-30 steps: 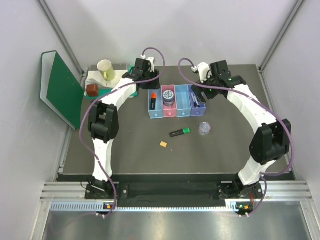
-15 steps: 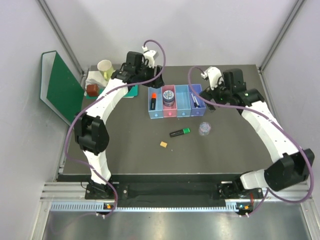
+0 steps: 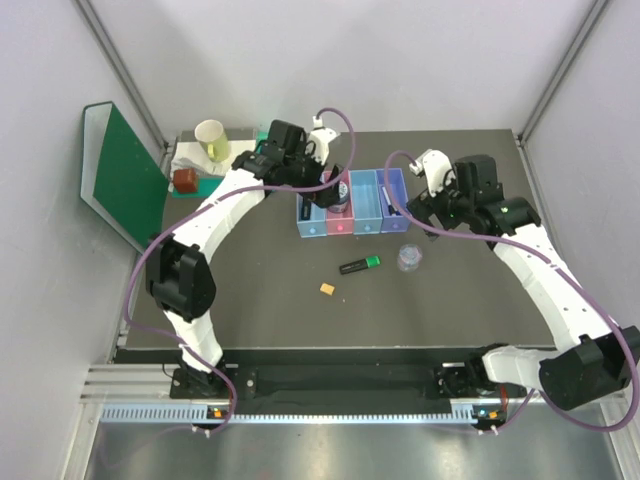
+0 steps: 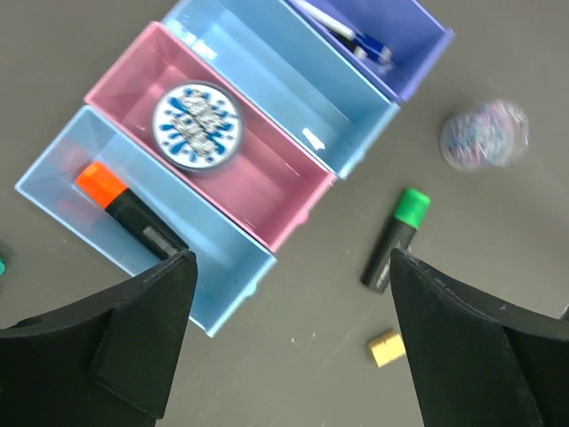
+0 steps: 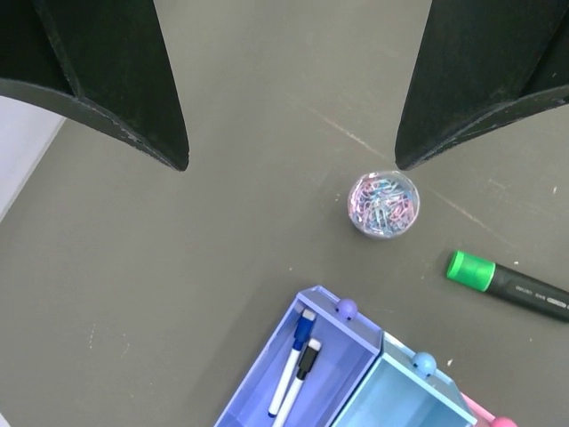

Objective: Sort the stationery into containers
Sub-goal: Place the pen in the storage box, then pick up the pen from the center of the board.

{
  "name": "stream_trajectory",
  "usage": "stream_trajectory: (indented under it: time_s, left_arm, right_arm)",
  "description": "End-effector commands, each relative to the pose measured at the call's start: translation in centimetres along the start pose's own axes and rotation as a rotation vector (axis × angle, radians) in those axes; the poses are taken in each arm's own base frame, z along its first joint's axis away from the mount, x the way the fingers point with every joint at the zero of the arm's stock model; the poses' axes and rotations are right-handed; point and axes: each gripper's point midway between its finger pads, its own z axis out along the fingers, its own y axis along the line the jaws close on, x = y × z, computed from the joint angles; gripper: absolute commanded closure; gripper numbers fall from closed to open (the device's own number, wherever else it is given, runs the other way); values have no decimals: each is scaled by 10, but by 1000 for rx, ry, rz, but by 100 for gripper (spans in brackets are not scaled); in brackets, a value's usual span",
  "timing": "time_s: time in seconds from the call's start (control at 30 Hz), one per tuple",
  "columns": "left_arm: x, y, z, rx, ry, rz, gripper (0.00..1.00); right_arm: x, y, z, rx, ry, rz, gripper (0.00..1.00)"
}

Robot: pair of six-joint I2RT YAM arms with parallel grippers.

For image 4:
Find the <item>light blue drawer box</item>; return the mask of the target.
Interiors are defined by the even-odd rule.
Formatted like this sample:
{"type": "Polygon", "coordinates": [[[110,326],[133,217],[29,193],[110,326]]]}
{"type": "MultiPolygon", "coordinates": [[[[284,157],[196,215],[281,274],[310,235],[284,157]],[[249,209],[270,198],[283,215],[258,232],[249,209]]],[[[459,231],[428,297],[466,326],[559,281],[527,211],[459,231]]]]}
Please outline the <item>light blue drawer box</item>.
{"type": "Polygon", "coordinates": [[[145,149],[83,106],[17,181],[15,189],[117,267],[136,276],[158,259],[76,185],[99,161],[196,254],[191,320],[215,336],[276,263],[275,256],[145,149]]]}

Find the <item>blue round lidded jar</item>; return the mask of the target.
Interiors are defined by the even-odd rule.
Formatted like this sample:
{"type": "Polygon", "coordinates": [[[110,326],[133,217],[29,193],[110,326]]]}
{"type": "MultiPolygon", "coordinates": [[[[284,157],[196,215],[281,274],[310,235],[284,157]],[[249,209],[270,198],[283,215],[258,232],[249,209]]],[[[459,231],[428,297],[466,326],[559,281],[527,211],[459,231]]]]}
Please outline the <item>blue round lidded jar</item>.
{"type": "Polygon", "coordinates": [[[175,85],[152,113],[155,146],[167,162],[193,174],[229,163],[242,148],[244,113],[227,89],[201,80],[175,85]]]}

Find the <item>orange black highlighter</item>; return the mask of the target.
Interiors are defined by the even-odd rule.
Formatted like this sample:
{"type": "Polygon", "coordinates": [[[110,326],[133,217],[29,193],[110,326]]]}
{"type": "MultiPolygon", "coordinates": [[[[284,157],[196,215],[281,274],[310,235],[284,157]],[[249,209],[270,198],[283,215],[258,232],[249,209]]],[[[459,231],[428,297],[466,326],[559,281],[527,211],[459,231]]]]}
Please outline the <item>orange black highlighter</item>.
{"type": "Polygon", "coordinates": [[[101,162],[88,165],[76,184],[160,260],[188,250],[186,242],[101,162]]]}

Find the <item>green black highlighter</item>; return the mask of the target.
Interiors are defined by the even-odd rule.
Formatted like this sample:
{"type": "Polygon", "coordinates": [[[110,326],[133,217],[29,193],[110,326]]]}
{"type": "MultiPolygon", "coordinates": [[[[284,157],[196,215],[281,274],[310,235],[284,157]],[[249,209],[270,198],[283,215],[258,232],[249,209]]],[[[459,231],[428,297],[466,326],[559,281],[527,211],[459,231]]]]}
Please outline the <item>green black highlighter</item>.
{"type": "Polygon", "coordinates": [[[408,188],[403,191],[365,266],[361,277],[361,283],[364,286],[380,294],[387,289],[392,250],[408,248],[430,204],[430,197],[417,189],[408,188]]]}

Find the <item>white blue marker pen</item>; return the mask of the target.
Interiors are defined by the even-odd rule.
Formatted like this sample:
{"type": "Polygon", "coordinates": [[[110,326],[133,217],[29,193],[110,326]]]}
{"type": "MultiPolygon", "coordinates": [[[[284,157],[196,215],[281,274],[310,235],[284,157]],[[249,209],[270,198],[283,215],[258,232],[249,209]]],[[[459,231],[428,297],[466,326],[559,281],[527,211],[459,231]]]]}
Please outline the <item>white blue marker pen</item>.
{"type": "Polygon", "coordinates": [[[356,33],[352,41],[355,45],[353,54],[358,59],[368,58],[382,66],[391,63],[392,51],[377,39],[367,34],[356,33]]]}

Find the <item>clear plastic pin jar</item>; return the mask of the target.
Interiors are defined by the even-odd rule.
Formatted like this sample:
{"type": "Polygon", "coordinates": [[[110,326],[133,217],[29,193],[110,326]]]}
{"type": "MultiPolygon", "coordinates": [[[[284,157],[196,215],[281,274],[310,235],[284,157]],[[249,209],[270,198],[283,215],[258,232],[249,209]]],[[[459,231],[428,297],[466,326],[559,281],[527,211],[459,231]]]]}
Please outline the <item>clear plastic pin jar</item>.
{"type": "Polygon", "coordinates": [[[517,104],[500,99],[451,117],[439,137],[447,163],[467,172],[510,165],[528,146],[527,115],[517,104]]]}

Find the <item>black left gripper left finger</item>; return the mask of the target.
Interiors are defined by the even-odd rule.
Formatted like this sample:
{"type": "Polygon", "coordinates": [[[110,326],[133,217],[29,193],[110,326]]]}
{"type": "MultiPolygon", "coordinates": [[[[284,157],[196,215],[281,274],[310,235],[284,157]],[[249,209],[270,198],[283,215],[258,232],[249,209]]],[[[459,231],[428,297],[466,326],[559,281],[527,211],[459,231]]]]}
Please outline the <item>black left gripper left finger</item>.
{"type": "Polygon", "coordinates": [[[3,426],[153,426],[164,417],[196,292],[182,251],[1,331],[3,426]]]}

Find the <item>white black marker pen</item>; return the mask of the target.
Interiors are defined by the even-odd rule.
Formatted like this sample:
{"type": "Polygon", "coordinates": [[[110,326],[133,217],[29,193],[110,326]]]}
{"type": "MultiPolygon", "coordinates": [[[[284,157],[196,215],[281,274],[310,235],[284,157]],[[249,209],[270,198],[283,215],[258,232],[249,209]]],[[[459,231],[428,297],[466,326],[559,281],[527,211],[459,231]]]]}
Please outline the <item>white black marker pen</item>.
{"type": "Polygon", "coordinates": [[[356,41],[356,32],[333,16],[316,8],[308,1],[298,0],[296,4],[335,35],[342,36],[350,42],[356,41]]]}

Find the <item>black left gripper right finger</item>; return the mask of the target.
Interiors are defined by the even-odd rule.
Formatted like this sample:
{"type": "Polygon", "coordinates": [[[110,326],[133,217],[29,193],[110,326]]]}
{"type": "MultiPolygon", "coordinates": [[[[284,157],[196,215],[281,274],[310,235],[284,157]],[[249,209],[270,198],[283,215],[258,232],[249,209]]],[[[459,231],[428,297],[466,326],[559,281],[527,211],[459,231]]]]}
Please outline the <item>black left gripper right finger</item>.
{"type": "Polygon", "coordinates": [[[516,306],[402,250],[391,291],[426,426],[566,426],[568,319],[516,306]]]}

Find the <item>purple drawer box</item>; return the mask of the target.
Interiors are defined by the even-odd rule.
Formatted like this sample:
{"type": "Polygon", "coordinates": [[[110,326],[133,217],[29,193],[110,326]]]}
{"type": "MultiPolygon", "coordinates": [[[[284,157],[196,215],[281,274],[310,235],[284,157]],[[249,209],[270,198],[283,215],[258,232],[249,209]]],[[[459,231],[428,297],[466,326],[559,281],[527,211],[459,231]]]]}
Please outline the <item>purple drawer box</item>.
{"type": "Polygon", "coordinates": [[[353,42],[325,28],[296,2],[288,4],[375,87],[397,103],[413,97],[454,39],[453,30],[443,26],[417,1],[308,1],[356,33],[367,34],[385,44],[392,51],[392,59],[389,65],[382,66],[368,58],[358,59],[353,54],[353,42]]]}

